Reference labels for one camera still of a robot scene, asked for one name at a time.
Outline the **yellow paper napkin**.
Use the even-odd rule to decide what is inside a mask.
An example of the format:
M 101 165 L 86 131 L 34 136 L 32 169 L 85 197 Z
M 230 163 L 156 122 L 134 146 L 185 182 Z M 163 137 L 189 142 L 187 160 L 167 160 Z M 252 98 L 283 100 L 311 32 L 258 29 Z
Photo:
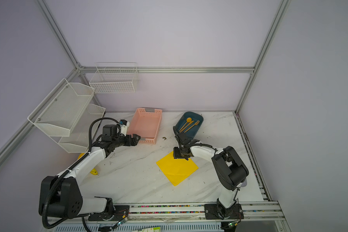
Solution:
M 199 169 L 191 159 L 175 159 L 173 151 L 156 164 L 173 186 L 179 185 Z

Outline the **yellow plastic knife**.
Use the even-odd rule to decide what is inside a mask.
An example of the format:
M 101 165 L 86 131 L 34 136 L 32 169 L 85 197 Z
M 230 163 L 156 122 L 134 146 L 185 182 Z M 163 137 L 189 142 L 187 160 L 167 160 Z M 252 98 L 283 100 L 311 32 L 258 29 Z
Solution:
M 183 132 L 183 131 L 184 131 L 189 125 L 191 125 L 193 122 L 194 122 L 193 120 L 192 120 L 192 121 L 187 121 L 186 124 L 185 124 L 185 126 L 183 126 L 179 132 Z

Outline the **yellow plastic spoon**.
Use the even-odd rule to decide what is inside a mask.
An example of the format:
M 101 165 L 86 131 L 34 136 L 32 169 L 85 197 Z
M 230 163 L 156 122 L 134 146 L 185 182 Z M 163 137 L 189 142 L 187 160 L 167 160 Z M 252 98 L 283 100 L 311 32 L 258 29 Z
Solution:
M 192 118 L 187 118 L 186 119 L 186 123 L 181 127 L 181 129 L 179 130 L 179 132 L 182 132 L 185 128 L 188 127 L 188 125 L 190 125 L 193 122 Z

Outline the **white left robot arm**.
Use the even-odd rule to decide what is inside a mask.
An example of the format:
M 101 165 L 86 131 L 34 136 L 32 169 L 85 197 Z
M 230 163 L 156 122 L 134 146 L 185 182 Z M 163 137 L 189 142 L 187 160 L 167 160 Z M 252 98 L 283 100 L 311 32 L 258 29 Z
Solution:
M 68 219 L 98 215 L 103 220 L 111 220 L 117 211 L 113 200 L 107 197 L 85 198 L 79 184 L 93 168 L 105 160 L 118 147 L 137 146 L 141 137 L 127 133 L 129 122 L 111 119 L 113 124 L 105 125 L 102 134 L 93 140 L 93 127 L 103 118 L 94 120 L 88 131 L 88 150 L 71 166 L 56 176 L 47 176 L 41 182 L 39 215 L 43 227 L 52 229 Z

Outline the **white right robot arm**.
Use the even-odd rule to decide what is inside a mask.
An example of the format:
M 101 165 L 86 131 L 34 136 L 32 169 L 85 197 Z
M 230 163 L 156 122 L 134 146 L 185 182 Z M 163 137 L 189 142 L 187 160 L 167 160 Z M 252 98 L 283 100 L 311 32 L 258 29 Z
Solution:
M 174 159 L 189 160 L 192 157 L 204 159 L 214 165 L 217 177 L 222 184 L 220 196 L 215 204 L 205 204 L 206 219 L 244 219 L 244 213 L 237 194 L 247 180 L 249 170 L 236 152 L 228 146 L 215 148 L 188 137 L 174 126 L 173 131 L 178 146 L 174 147 Z

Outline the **pink perforated plastic basket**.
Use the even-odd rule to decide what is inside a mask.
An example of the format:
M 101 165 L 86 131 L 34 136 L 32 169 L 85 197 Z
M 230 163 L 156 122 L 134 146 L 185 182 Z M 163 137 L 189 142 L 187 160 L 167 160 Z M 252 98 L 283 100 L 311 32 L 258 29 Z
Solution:
M 141 137 L 139 143 L 154 145 L 157 141 L 161 119 L 162 109 L 137 108 L 127 134 L 139 135 Z

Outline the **teal oval plastic tub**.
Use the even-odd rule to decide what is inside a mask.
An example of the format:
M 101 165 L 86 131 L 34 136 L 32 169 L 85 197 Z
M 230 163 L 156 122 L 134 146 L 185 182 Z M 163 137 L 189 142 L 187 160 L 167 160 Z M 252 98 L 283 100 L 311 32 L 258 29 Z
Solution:
M 183 132 L 187 137 L 194 139 L 203 121 L 204 118 L 202 115 L 187 111 L 179 119 L 179 121 L 175 125 L 175 128 L 180 133 Z

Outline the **yellow banana toy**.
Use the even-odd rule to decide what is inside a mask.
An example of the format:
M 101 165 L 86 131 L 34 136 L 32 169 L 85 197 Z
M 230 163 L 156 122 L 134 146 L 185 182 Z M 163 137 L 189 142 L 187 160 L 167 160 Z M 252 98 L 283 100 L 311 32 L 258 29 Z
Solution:
M 83 156 L 84 156 L 84 153 L 79 154 L 77 160 L 79 160 L 79 159 L 82 158 Z M 94 175 L 94 176 L 97 176 L 97 175 L 99 174 L 98 171 L 97 171 L 95 168 L 93 168 L 93 169 L 90 171 L 90 173 L 91 173 L 92 175 Z

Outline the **white mesh shelf lower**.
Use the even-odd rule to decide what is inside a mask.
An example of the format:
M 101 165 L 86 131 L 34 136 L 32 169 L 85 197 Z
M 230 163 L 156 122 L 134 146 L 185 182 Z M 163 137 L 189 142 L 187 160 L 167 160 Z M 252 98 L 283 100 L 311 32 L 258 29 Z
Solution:
M 62 137 L 58 145 L 68 153 L 85 153 L 89 147 L 91 123 L 105 115 L 105 108 L 89 104 L 69 137 Z

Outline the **white mesh shelf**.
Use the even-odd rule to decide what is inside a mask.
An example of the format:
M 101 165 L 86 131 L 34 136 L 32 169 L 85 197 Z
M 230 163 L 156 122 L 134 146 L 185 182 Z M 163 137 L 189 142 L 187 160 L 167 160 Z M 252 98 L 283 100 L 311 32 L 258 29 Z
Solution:
M 105 115 L 105 108 L 89 104 L 69 137 L 62 137 L 58 145 L 68 153 L 85 153 L 89 147 L 91 123 Z
M 33 110 L 28 121 L 49 137 L 69 137 L 94 93 L 90 86 L 63 79 Z

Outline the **white mesh shelf upper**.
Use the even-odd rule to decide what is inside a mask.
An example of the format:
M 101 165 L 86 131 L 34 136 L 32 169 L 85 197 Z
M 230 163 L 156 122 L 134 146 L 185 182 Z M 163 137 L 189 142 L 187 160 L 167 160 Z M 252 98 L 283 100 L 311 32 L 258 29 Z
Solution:
M 94 93 L 90 86 L 63 79 L 33 110 L 28 121 L 49 137 L 69 137 Z

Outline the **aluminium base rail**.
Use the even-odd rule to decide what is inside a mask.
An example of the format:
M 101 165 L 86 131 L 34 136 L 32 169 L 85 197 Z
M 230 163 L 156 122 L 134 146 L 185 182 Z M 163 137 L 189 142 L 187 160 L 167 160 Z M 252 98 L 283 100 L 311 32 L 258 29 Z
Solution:
M 220 218 L 216 203 L 158 203 L 114 204 L 114 216 L 91 214 L 96 222 L 114 222 L 128 218 L 128 222 L 199 222 L 199 221 L 283 221 L 285 216 L 278 202 L 239 202 L 229 212 L 229 217 Z

